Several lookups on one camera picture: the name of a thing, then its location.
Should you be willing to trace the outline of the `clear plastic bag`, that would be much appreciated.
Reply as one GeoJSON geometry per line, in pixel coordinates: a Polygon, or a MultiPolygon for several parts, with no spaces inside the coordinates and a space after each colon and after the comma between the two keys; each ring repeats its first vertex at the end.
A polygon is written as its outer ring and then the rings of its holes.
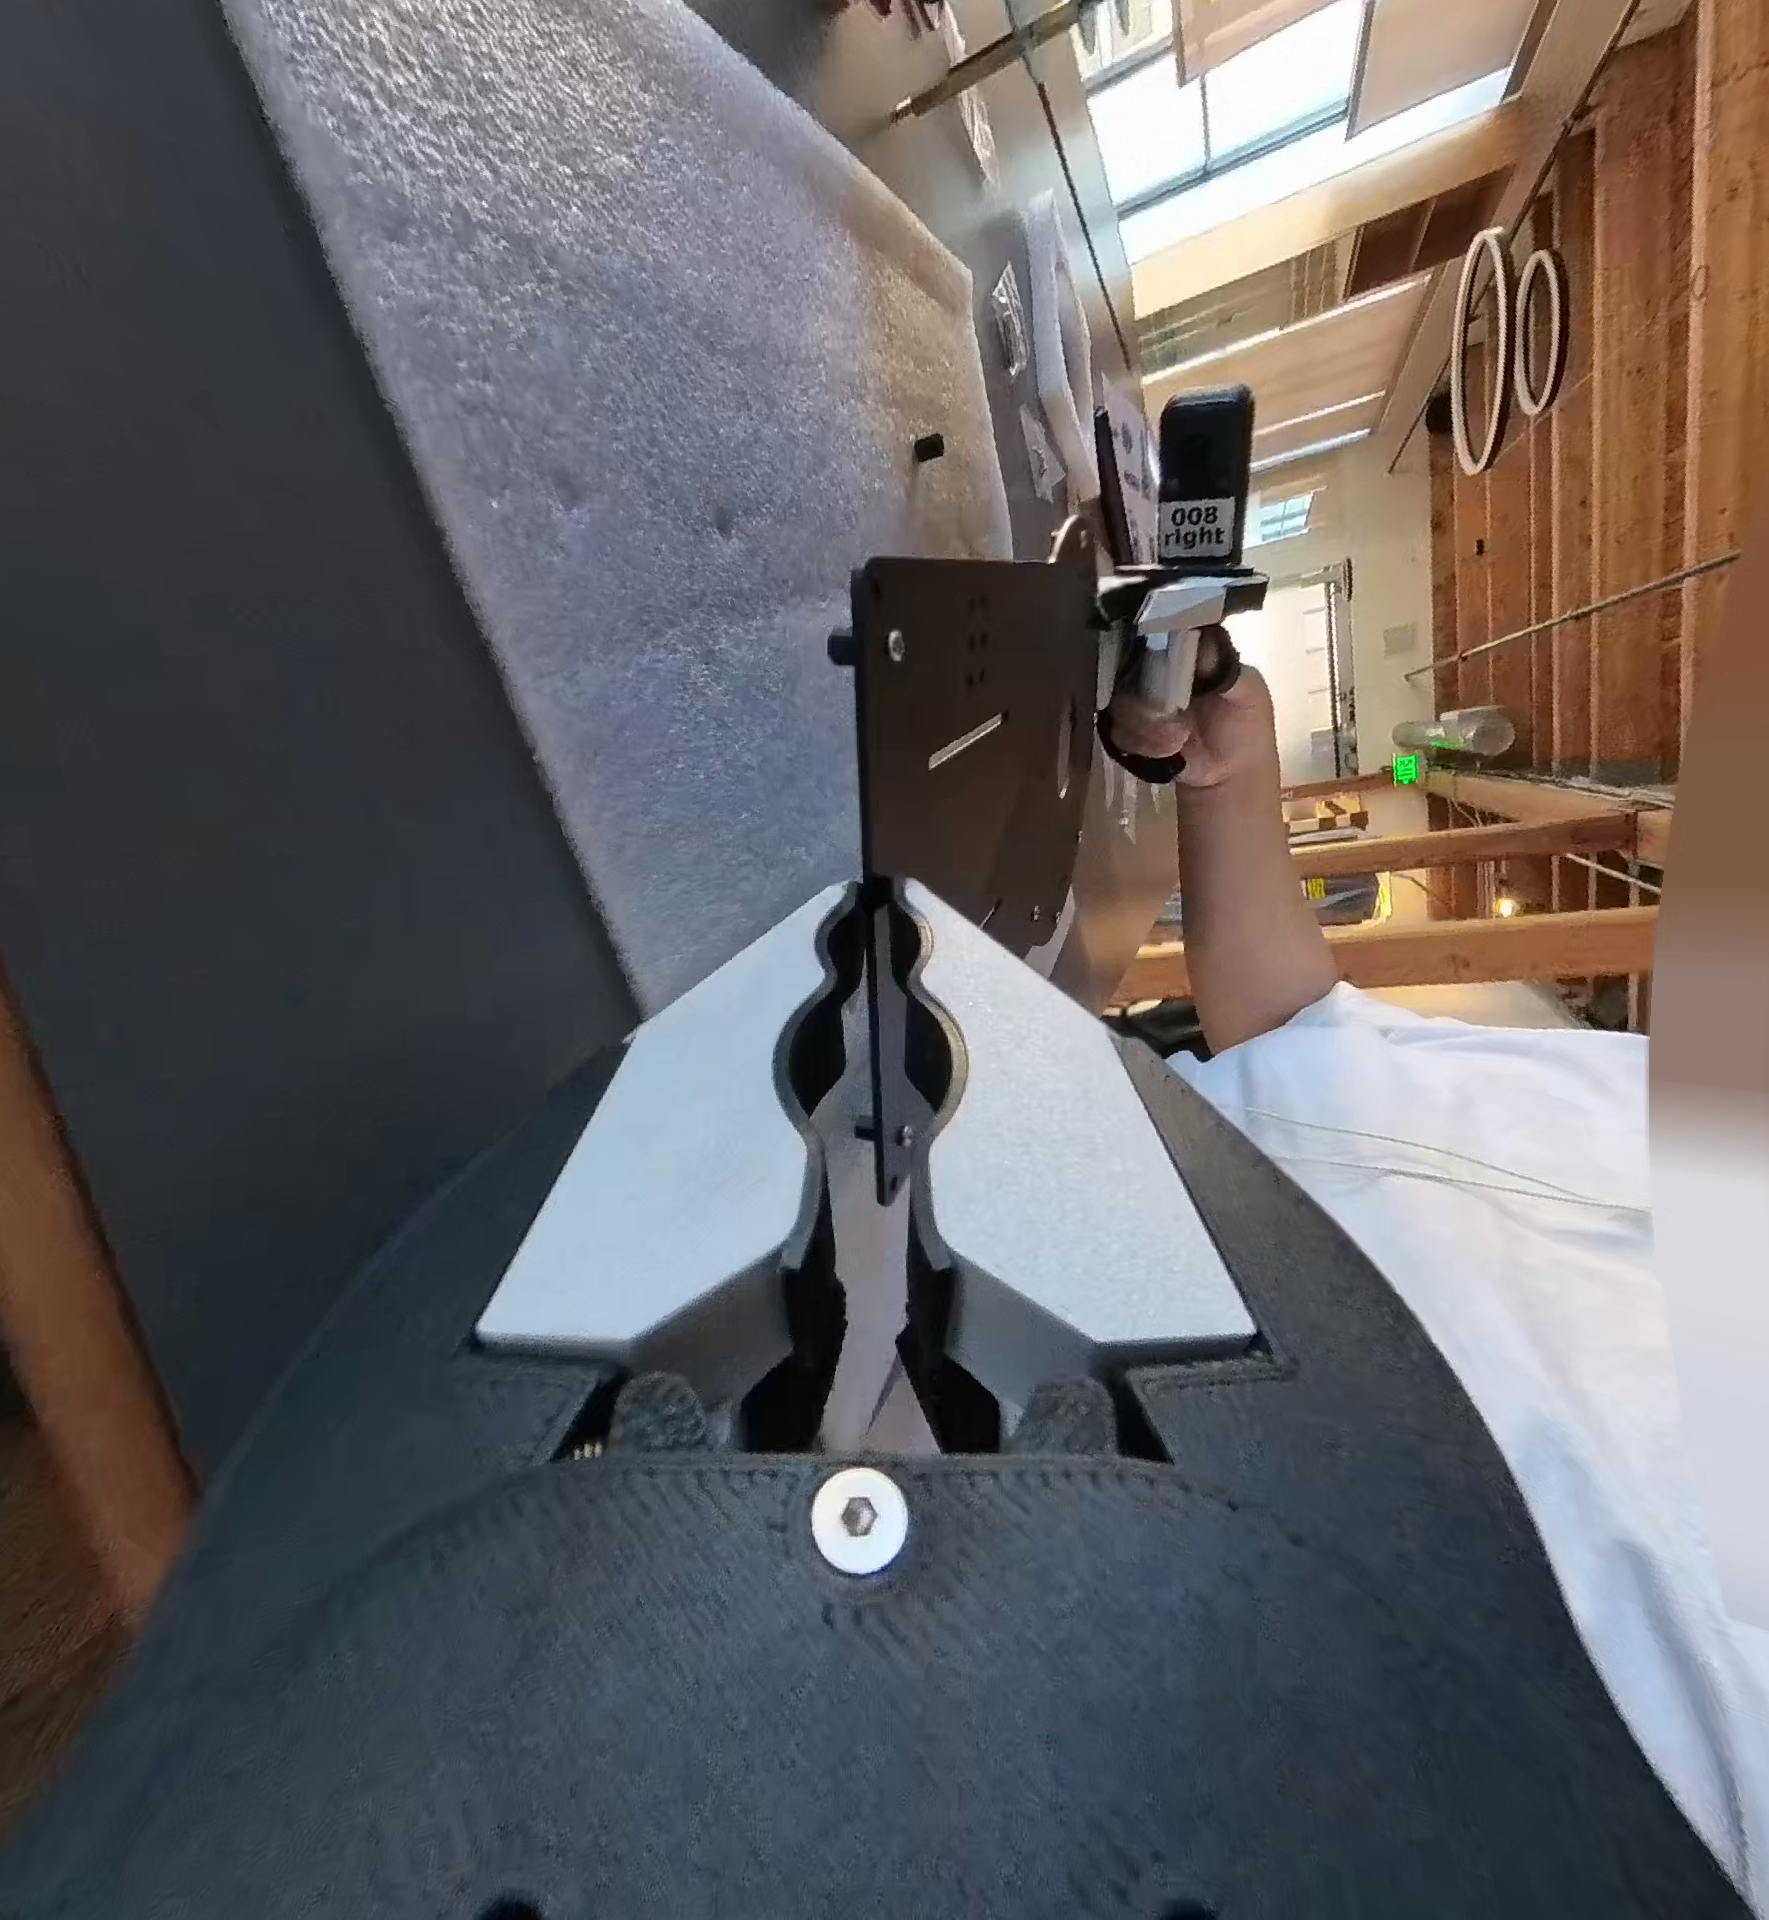
{"type": "Polygon", "coordinates": [[[1013,256],[1003,260],[989,313],[996,360],[1018,390],[1018,428],[1039,498],[1068,505],[1100,497],[1095,448],[1095,359],[1056,198],[1029,198],[1013,225],[1013,256]]]}

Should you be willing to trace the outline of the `grey foam sheet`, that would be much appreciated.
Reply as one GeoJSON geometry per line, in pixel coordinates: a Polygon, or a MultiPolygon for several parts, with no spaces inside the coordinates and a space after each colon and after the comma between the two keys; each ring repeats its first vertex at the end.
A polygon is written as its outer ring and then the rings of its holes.
{"type": "Polygon", "coordinates": [[[225,16],[654,1013],[857,875],[850,573],[1013,557],[972,271],[687,2],[225,16]]]}

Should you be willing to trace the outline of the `dark grey desk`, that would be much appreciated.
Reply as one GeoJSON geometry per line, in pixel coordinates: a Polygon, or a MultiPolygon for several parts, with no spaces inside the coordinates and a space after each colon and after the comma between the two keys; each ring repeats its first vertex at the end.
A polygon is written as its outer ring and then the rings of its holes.
{"type": "Polygon", "coordinates": [[[636,1019],[219,2],[0,2],[0,970],[198,1485],[636,1019]]]}

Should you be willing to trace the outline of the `person's right hand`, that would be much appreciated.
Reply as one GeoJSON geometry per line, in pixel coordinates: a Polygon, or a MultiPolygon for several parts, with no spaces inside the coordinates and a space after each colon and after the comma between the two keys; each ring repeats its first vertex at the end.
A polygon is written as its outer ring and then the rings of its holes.
{"type": "Polygon", "coordinates": [[[1100,730],[1128,761],[1166,766],[1181,786],[1280,799],[1276,702],[1253,664],[1168,715],[1137,690],[1118,690],[1100,715],[1100,730]]]}

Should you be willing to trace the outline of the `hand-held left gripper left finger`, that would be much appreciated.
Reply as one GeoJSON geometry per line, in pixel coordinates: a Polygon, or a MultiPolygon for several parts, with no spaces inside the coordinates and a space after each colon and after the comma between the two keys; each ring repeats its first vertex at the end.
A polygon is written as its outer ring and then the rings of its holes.
{"type": "Polygon", "coordinates": [[[772,1370],[825,1207],[789,1045],[832,992],[832,883],[630,1038],[475,1323],[481,1349],[619,1370],[772,1370]]]}

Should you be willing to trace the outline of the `person's white shirt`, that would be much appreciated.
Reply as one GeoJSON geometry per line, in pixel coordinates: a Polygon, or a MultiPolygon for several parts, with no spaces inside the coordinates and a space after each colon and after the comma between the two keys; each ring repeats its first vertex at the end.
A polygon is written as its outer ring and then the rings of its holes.
{"type": "Polygon", "coordinates": [[[1769,1917],[1769,1629],[1728,1614],[1658,1282],[1650,1042],[1338,984],[1174,1061],[1377,1261],[1515,1470],[1616,1711],[1769,1917]]]}

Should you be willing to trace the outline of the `black metal base plate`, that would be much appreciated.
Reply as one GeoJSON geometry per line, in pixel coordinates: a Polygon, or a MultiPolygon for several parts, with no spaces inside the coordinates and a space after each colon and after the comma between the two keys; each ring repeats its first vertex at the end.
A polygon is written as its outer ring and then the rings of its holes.
{"type": "Polygon", "coordinates": [[[857,708],[858,890],[880,1203],[947,1095],[911,973],[911,883],[1025,959],[1061,929],[1095,758],[1100,541],[1068,517],[1045,560],[880,557],[827,642],[857,708]]]}

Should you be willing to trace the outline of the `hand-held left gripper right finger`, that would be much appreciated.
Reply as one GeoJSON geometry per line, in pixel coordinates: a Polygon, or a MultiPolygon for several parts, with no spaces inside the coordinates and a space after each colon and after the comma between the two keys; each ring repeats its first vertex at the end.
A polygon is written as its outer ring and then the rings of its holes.
{"type": "Polygon", "coordinates": [[[1256,1316],[1121,1038],[919,880],[947,1086],[919,1154],[939,1359],[983,1388],[1249,1352],[1256,1316]]]}

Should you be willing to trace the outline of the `wooden railing beam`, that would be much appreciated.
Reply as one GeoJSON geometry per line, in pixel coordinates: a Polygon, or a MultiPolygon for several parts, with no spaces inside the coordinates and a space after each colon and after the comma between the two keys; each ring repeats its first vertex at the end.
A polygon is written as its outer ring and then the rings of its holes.
{"type": "MultiPolygon", "coordinates": [[[[1523,774],[1424,774],[1424,797],[1487,814],[1492,822],[1404,838],[1364,838],[1308,850],[1293,865],[1311,877],[1415,875],[1497,865],[1516,854],[1583,864],[1616,854],[1599,877],[1625,890],[1625,907],[1453,920],[1382,920],[1325,929],[1338,982],[1359,989],[1647,974],[1658,956],[1658,897],[1674,807],[1523,774]]],[[[1118,1002],[1189,995],[1181,944],[1137,949],[1118,1002]]]]}

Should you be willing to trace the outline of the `person's right forearm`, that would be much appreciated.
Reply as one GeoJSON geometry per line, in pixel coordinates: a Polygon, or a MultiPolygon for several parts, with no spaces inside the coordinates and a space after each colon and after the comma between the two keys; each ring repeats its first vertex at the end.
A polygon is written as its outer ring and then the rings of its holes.
{"type": "Polygon", "coordinates": [[[1210,1052],[1276,1033],[1336,984],[1293,865],[1276,762],[1183,751],[1179,891],[1186,986],[1210,1052]]]}

